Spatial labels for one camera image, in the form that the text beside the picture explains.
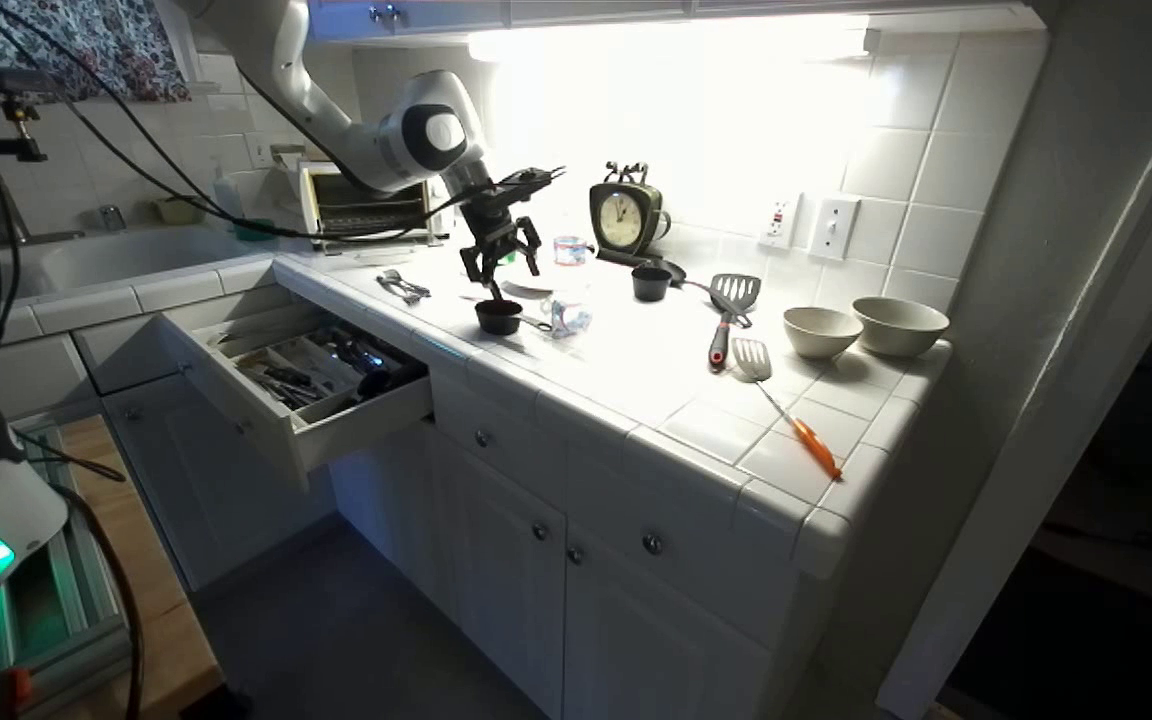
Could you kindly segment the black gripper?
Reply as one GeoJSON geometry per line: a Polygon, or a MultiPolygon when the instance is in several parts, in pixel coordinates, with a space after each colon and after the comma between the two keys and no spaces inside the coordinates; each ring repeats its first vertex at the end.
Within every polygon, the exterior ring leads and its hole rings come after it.
{"type": "Polygon", "coordinates": [[[511,250],[525,255],[530,271],[541,271],[541,233],[530,214],[518,214],[518,204],[533,200],[541,188],[555,178],[555,167],[521,167],[506,178],[490,178],[471,188],[462,204],[462,214],[471,233],[471,245],[462,250],[471,285],[494,287],[497,265],[511,250]]]}

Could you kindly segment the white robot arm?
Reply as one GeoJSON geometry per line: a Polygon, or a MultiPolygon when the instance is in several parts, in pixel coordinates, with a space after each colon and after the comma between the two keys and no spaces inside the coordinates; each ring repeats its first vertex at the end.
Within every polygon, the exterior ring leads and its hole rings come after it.
{"type": "Polygon", "coordinates": [[[307,68],[307,0],[179,0],[193,22],[213,32],[240,76],[298,133],[303,133],[347,178],[397,196],[439,178],[462,209],[471,245],[462,265],[471,285],[494,287],[511,250],[541,271],[541,233],[518,204],[555,178],[552,167],[490,172],[479,113],[452,68],[413,72],[380,113],[353,113],[307,68]]]}

